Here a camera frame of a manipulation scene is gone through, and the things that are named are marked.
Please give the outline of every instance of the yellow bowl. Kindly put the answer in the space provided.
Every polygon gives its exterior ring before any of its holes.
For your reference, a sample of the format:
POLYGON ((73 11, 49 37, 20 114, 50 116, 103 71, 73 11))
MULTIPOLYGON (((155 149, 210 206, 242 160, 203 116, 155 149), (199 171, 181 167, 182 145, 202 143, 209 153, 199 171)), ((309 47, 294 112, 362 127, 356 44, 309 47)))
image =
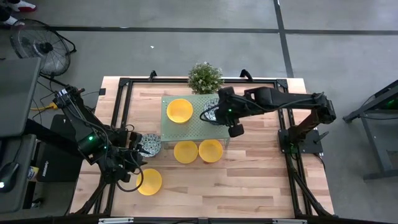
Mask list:
POLYGON ((204 140, 199 145, 199 156, 205 162, 217 162, 223 156, 223 146, 218 140, 204 140))
POLYGON ((193 162, 198 157, 198 146, 193 141, 180 141, 174 146, 174 157, 182 164, 193 162))
MULTIPOLYGON (((155 169, 146 169, 143 171, 144 173, 144 181, 141 187, 138 188, 138 191, 143 195, 154 195, 159 191, 162 186, 162 176, 155 169)), ((136 185, 138 186, 141 183, 141 175, 139 174, 137 177, 136 185)))
POLYGON ((188 100, 176 99, 167 106, 167 116, 178 124, 187 122, 192 117, 192 114, 193 107, 188 100))

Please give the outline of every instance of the concrete floor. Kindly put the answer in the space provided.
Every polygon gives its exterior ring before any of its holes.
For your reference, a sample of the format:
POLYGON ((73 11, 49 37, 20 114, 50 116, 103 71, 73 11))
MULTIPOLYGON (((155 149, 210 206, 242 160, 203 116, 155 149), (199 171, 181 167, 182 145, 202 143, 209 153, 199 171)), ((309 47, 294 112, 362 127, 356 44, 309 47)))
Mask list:
MULTIPOLYGON (((32 2, 37 3, 37 12, 17 16, 59 26, 278 28, 272 0, 32 2)), ((398 30, 395 0, 279 2, 286 29, 398 30)), ((149 75, 156 70, 160 76, 182 76, 192 65, 204 61, 221 67, 228 77, 237 76, 243 68, 254 77, 286 77, 278 34, 61 34, 76 44, 78 52, 72 55, 71 67, 59 80, 84 87, 87 92, 98 90, 105 75, 149 75)), ((0 57, 16 58, 7 35, 0 30, 0 57)), ((396 223, 398 177, 362 180, 364 174, 378 171, 374 154, 360 121, 345 124, 341 118, 397 79, 398 36, 287 35, 287 44, 295 77, 304 78, 310 92, 324 91, 338 116, 333 124, 319 127, 330 132, 322 143, 335 213, 344 218, 396 223)), ((35 99, 47 94, 40 86, 35 99)), ((96 99, 96 95, 85 97, 88 106, 95 106, 96 99)), ((50 126, 54 113, 43 115, 45 126, 50 126)), ((57 187, 67 191, 70 186, 57 187)), ((46 210, 47 214, 65 213, 69 196, 59 196, 57 202, 47 206, 51 209, 46 210)))

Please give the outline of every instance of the butcher block tabletop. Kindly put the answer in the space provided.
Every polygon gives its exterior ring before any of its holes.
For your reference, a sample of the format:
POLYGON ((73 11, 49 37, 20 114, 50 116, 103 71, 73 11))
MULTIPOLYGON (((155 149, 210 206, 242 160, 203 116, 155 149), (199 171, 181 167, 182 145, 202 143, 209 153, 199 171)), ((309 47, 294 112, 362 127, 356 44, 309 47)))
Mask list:
MULTIPOLYGON (((110 124, 120 77, 104 77, 95 115, 110 124)), ((290 93, 306 93, 304 80, 288 78, 290 93)), ((233 86, 242 95, 245 89, 267 84, 224 84, 233 86)), ((162 96, 189 95, 186 83, 134 83, 127 124, 133 124, 141 134, 160 135, 160 107, 162 96)), ((126 97, 124 88, 116 127, 120 127, 126 97)), ((293 110, 296 124, 308 110, 293 110)), ((210 217, 210 218, 293 218, 292 198, 284 155, 280 152, 277 131, 280 129, 277 112, 240 119, 245 133, 231 138, 228 149, 216 163, 205 164, 198 156, 191 164, 181 164, 174 158, 173 144, 167 144, 155 157, 145 158, 143 169, 153 168, 162 175, 162 187, 152 196, 138 191, 125 193, 116 187, 111 215, 113 217, 210 217)), ((302 155, 308 188, 330 213, 333 206, 325 171, 319 158, 302 155)), ((136 186, 136 175, 129 183, 120 182, 126 189, 136 186)), ((89 199, 100 179, 95 164, 83 162, 70 212, 75 212, 89 199)), ((104 191, 101 211, 106 205, 108 187, 104 191)), ((304 212, 303 197, 298 197, 304 212)))

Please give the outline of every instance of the small potted plant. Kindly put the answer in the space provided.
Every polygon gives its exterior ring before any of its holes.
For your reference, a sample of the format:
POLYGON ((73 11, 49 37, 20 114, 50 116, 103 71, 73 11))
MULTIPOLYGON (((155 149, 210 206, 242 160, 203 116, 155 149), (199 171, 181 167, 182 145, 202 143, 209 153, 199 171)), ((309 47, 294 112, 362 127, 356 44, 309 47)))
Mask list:
POLYGON ((224 83, 221 69, 207 62, 196 64, 188 75, 188 86, 193 94, 216 93, 224 83))

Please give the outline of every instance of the green pegboard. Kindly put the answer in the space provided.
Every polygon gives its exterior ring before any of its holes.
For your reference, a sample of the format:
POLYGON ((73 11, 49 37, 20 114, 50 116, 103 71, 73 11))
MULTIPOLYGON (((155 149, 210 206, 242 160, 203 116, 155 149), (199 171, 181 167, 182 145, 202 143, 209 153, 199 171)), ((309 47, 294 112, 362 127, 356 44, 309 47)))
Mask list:
POLYGON ((217 94, 189 95, 189 96, 163 96, 162 97, 162 126, 160 139, 169 141, 195 141, 204 139, 229 139, 228 127, 214 125, 201 121, 199 115, 205 110, 208 100, 218 98, 217 94), (167 117, 167 106, 175 99, 186 99, 193 106, 192 117, 183 124, 177 124, 167 117))

